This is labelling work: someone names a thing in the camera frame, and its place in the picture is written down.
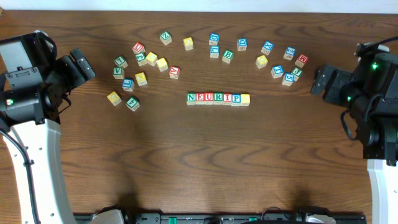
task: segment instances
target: green label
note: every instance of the green label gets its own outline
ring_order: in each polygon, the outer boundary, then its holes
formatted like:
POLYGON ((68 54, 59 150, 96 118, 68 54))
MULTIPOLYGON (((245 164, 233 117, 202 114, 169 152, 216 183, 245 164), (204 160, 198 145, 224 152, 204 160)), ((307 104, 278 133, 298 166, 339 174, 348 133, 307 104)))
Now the green label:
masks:
POLYGON ((136 55, 137 61, 140 62, 145 59, 144 53, 139 53, 136 55))
POLYGON ((121 64, 123 64, 124 62, 126 62, 126 60, 125 60, 122 56, 119 56, 119 57, 115 60, 115 62, 117 63, 117 65, 121 65, 121 64))
POLYGON ((164 32, 163 34, 160 35, 162 37, 162 39, 167 40, 170 37, 169 32, 164 32))
POLYGON ((301 76, 301 73, 303 73, 303 71, 301 71, 300 69, 298 69, 298 68, 294 68, 293 69, 293 72, 292 72, 295 76, 301 76))
POLYGON ((122 68, 116 67, 113 68, 113 75, 121 75, 122 74, 122 68))
POLYGON ((187 101, 195 101, 195 94, 187 93, 187 101))
POLYGON ((215 101, 223 101, 223 94, 222 93, 215 93, 214 94, 215 101))
POLYGON ((226 51, 224 52, 224 57, 226 57, 226 58, 228 58, 228 59, 231 59, 233 55, 234 55, 234 52, 232 52, 232 51, 230 51, 230 50, 226 50, 226 51))
POLYGON ((130 108, 133 108, 137 103, 138 103, 138 102, 132 97, 132 98, 130 98, 130 99, 127 101, 126 104, 127 104, 130 108))

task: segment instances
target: wood grain tabletop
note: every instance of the wood grain tabletop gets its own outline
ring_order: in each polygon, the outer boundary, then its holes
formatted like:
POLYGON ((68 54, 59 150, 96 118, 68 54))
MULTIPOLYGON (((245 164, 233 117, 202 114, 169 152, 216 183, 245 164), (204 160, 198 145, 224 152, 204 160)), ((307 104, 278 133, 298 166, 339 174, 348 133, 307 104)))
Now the wood grain tabletop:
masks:
MULTIPOLYGON (((4 11, 0 39, 43 30, 58 56, 79 47, 97 77, 72 91, 61 117, 61 157, 72 210, 91 213, 115 203, 165 213, 262 212, 303 205, 364 213, 371 220, 371 186, 362 146, 351 142, 338 106, 310 94, 315 70, 325 64, 352 70, 358 42, 397 34, 398 16, 374 14, 184 13, 4 11), (172 35, 165 46, 159 38, 172 35), (230 64, 210 58, 209 35, 220 35, 230 64), (185 51, 183 39, 194 49, 185 51), (248 49, 238 52, 238 38, 248 49), (265 68, 256 58, 268 40, 274 49, 265 68), (157 67, 139 67, 131 47, 165 57, 181 68, 169 78, 157 67), (297 49, 292 61, 286 47, 297 49), (271 68, 309 57, 292 86, 273 79, 271 68), (124 55, 126 77, 145 72, 148 85, 134 92, 112 76, 124 55), (123 102, 113 106, 112 91, 123 102), (251 104, 187 106, 188 92, 249 93, 251 104), (137 111, 125 102, 134 95, 137 111)), ((389 45, 392 52, 397 44, 389 45)), ((14 169, 0 143, 0 223, 20 223, 14 169)))

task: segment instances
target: yellow cube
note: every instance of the yellow cube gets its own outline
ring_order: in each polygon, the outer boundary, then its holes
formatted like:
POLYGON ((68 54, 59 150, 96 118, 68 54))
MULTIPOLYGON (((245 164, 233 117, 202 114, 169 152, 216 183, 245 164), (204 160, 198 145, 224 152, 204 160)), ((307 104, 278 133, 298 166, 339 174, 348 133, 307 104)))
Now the yellow cube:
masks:
POLYGON ((167 66, 167 62, 166 59, 161 58, 158 61, 156 61, 157 67, 159 68, 159 70, 161 72, 163 72, 164 70, 168 69, 169 67, 167 66))
POLYGON ((241 106, 249 106, 250 94, 241 94, 241 106))
POLYGON ((137 84, 139 86, 148 84, 147 78, 145 77, 145 73, 144 72, 136 74, 136 80, 137 80, 137 84))
POLYGON ((192 37, 188 37, 188 38, 184 39, 184 47, 185 47, 185 50, 192 50, 193 49, 192 37))
POLYGON ((256 60, 256 65, 258 68, 264 68, 268 63, 268 60, 265 55, 261 55, 256 60))
POLYGON ((149 52, 149 54, 147 55, 147 61, 149 65, 155 66, 157 61, 157 55, 149 52))
POLYGON ((107 97, 108 97, 108 100, 113 104, 113 106, 116 106, 120 102, 122 102, 122 99, 120 99, 119 95, 115 91, 113 91, 107 97))

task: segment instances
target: alphabet block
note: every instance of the alphabet block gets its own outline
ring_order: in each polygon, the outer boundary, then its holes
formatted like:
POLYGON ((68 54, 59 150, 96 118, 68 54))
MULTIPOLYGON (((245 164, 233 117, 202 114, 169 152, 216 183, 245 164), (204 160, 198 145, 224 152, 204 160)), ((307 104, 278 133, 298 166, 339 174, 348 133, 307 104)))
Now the alphabet block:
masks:
POLYGON ((120 102, 122 102, 122 99, 120 99, 119 95, 113 91, 111 94, 107 96, 108 100, 113 104, 113 106, 118 105, 120 102))
POLYGON ((232 94, 224 93, 223 95, 223 105, 231 105, 232 104, 232 94))
POLYGON ((246 50, 248 47, 248 40, 246 40, 246 38, 238 39, 238 43, 236 45, 238 47, 238 51, 246 50))
POLYGON ((205 104, 205 94, 204 93, 196 93, 195 103, 196 103, 196 105, 204 105, 205 104))
POLYGON ((169 32, 165 31, 163 34, 160 35, 160 40, 164 45, 167 45, 172 42, 172 36, 169 32))
POLYGON ((271 75, 273 78, 279 78, 284 75, 284 69, 281 65, 274 66, 271 70, 271 75))
POLYGON ((136 55, 136 59, 137 59, 137 62, 138 62, 139 66, 143 66, 143 65, 148 64, 148 61, 147 61, 144 53, 137 54, 136 55))
POLYGON ((167 65, 166 59, 164 59, 164 58, 161 58, 158 61, 156 61, 156 64, 161 72, 163 72, 164 70, 169 68, 169 66, 167 65))
POLYGON ((207 105, 214 104, 214 93, 205 93, 205 103, 207 105))
POLYGON ((192 37, 188 37, 188 38, 184 39, 184 47, 185 47, 185 50, 192 50, 193 49, 192 37))
POLYGON ((127 61, 126 61, 126 59, 125 59, 122 55, 118 56, 118 57, 114 60, 114 63, 115 63, 118 67, 123 67, 123 68, 126 68, 126 67, 127 67, 127 61))
POLYGON ((126 102, 126 105, 132 111, 137 110, 139 107, 139 103, 134 97, 130 97, 129 100, 127 100, 126 102))
POLYGON ((180 68, 171 66, 169 71, 170 78, 178 79, 180 76, 180 68))
POLYGON ((261 55, 256 60, 256 65, 258 68, 264 68, 265 66, 267 66, 267 63, 268 63, 268 60, 265 55, 261 55))
POLYGON ((231 106, 241 106, 241 95, 240 94, 232 94, 231 106))
POLYGON ((209 45, 217 45, 220 35, 211 33, 209 38, 209 45))
POLYGON ((187 105, 195 105, 195 94, 187 93, 187 105))
POLYGON ((250 105, 250 94, 241 94, 241 106, 250 105))
POLYGON ((294 49, 293 47, 287 47, 284 59, 291 60, 294 57, 294 53, 296 53, 296 49, 294 49))
POLYGON ((132 51, 135 54, 139 54, 141 52, 145 52, 145 47, 140 42, 137 42, 136 44, 134 44, 134 46, 132 46, 132 51))
POLYGON ((225 50, 223 55, 223 62, 231 63, 233 57, 234 57, 234 52, 230 50, 225 50))
POLYGON ((303 73, 303 71, 301 69, 299 69, 299 68, 294 68, 293 69, 292 74, 294 75, 294 81, 295 82, 300 78, 302 73, 303 73))
POLYGON ((218 58, 220 56, 220 47, 219 46, 211 46, 210 47, 210 57, 218 58))
POLYGON ((308 57, 305 56, 304 54, 300 54, 298 56, 298 59, 294 63, 295 65, 299 66, 300 68, 303 68, 303 66, 308 62, 308 57))
POLYGON ((145 77, 145 73, 144 72, 136 74, 136 81, 137 81, 138 86, 142 86, 142 85, 148 84, 147 78, 145 77))
POLYGON ((114 67, 113 68, 113 77, 115 79, 123 79, 124 78, 124 69, 123 69, 123 67, 114 67))
POLYGON ((214 93, 214 105, 223 104, 223 93, 214 93))
POLYGON ((157 61, 157 55, 149 52, 149 54, 147 55, 147 62, 149 65, 155 66, 156 65, 156 61, 157 61))
POLYGON ((294 75, 290 73, 286 73, 284 76, 284 80, 282 81, 283 85, 291 86, 294 82, 294 75))
POLYGON ((132 78, 125 78, 123 80, 122 88, 125 91, 132 91, 134 89, 134 81, 132 78))
POLYGON ((269 55, 271 53, 271 50, 274 48, 274 44, 266 41, 266 43, 262 46, 261 52, 265 55, 269 55))

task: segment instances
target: white backdrop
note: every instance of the white backdrop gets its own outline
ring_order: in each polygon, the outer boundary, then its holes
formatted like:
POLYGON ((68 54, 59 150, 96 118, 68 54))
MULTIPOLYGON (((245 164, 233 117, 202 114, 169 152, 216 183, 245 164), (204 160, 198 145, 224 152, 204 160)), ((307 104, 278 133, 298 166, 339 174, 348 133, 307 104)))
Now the white backdrop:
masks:
POLYGON ((3 9, 398 14, 398 0, 0 0, 3 9))

